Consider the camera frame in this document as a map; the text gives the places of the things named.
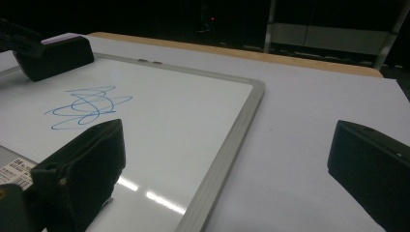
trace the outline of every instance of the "blue ink drawing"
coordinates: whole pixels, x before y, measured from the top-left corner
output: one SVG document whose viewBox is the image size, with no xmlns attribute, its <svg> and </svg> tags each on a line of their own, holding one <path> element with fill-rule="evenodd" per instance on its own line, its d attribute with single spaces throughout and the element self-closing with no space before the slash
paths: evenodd
<svg viewBox="0 0 410 232">
<path fill-rule="evenodd" d="M 75 101 L 45 113 L 65 118 L 51 128 L 53 130 L 86 129 L 87 124 L 93 123 L 101 115 L 115 113 L 115 105 L 132 99 L 132 97 L 110 98 L 107 93 L 113 89 L 115 86 L 67 91 L 75 97 Z"/>
</svg>

